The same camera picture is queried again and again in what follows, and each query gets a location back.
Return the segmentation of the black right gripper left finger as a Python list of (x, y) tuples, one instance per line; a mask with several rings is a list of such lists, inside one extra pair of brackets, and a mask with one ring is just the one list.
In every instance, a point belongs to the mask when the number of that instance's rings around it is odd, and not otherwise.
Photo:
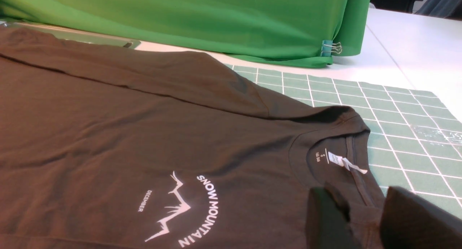
[(307, 200), (308, 249), (360, 249), (350, 222), (350, 205), (331, 184), (311, 188)]

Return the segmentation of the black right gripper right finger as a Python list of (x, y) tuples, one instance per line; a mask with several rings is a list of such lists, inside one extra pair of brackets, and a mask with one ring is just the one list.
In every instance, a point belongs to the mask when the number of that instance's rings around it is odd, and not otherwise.
[(385, 249), (460, 249), (462, 221), (404, 188), (391, 186), (380, 238)]

